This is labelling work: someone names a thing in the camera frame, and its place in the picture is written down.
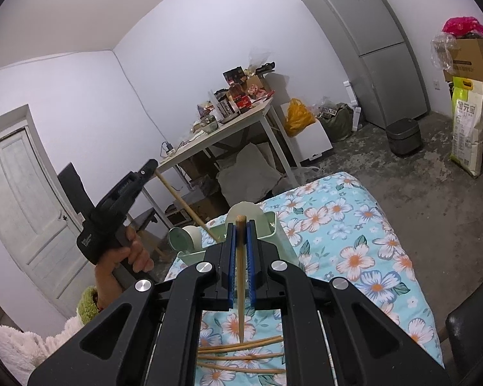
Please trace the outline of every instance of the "black trash bin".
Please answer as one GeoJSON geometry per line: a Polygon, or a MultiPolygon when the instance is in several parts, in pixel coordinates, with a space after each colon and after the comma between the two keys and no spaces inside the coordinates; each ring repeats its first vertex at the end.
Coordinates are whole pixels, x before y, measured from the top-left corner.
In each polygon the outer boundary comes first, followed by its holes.
{"type": "Polygon", "coordinates": [[[422,148],[419,123],[415,119],[401,119],[386,127],[390,149],[396,155],[408,155],[422,148]]]}

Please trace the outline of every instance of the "ceiling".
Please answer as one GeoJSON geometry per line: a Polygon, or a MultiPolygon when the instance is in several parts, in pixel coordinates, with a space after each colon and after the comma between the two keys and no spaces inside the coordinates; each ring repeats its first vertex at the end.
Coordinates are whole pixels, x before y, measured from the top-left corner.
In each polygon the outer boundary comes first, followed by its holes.
{"type": "Polygon", "coordinates": [[[162,0],[5,0],[0,67],[38,56],[112,49],[162,0]]]}

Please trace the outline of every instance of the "green fuzzy cuff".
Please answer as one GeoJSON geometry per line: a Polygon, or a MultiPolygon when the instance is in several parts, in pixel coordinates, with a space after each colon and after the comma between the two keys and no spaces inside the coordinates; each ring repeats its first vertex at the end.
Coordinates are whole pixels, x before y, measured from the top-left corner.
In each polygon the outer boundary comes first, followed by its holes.
{"type": "Polygon", "coordinates": [[[79,314],[83,324],[87,324],[92,321],[95,316],[98,315],[97,304],[95,303],[94,296],[97,295],[97,288],[95,286],[89,286],[77,305],[77,313],[79,314]]]}

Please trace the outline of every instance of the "person's hand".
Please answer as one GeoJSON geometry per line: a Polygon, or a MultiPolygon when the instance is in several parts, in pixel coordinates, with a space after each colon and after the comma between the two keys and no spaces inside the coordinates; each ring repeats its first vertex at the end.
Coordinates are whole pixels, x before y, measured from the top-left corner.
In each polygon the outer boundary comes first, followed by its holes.
{"type": "Polygon", "coordinates": [[[154,268],[154,262],[150,258],[148,251],[143,247],[136,231],[129,226],[126,228],[125,235],[131,241],[131,245],[106,251],[95,266],[97,306],[101,309],[107,308],[123,292],[120,284],[113,276],[113,270],[124,259],[128,258],[129,264],[132,264],[132,269],[135,273],[142,270],[148,272],[154,268]]]}

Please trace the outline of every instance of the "tabletop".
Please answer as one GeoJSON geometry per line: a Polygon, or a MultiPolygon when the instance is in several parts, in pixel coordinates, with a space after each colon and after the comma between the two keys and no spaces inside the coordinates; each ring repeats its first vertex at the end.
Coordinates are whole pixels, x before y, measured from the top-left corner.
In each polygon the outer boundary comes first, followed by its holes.
{"type": "MultiPolygon", "coordinates": [[[[329,281],[342,276],[409,334],[439,364],[442,353],[431,309],[415,276],[407,252],[377,201],[353,176],[340,172],[280,194],[260,204],[274,211],[294,247],[300,267],[313,278],[329,281]]],[[[215,226],[225,216],[207,223],[215,226]]],[[[202,231],[202,244],[213,240],[202,231]]],[[[175,278],[186,265],[176,259],[166,280],[175,278]]],[[[245,316],[247,341],[282,334],[277,311],[254,311],[245,316]]],[[[200,346],[238,342],[237,310],[205,312],[200,346]]],[[[235,354],[282,353],[283,344],[273,344],[235,354]]],[[[281,358],[224,362],[239,367],[283,368],[281,358]]],[[[284,385],[285,375],[250,375],[228,370],[197,368],[201,386],[284,385]]]]}
{"type": "Polygon", "coordinates": [[[197,152],[200,152],[203,149],[227,138],[229,135],[232,135],[247,126],[258,122],[262,116],[268,113],[271,102],[272,98],[259,102],[259,104],[256,104],[248,112],[239,115],[225,125],[220,125],[218,129],[211,134],[208,135],[204,133],[204,135],[201,135],[193,141],[187,143],[183,147],[179,148],[174,155],[166,157],[164,160],[162,160],[159,163],[158,170],[163,173],[164,171],[178,165],[180,162],[187,160],[197,152]]]}

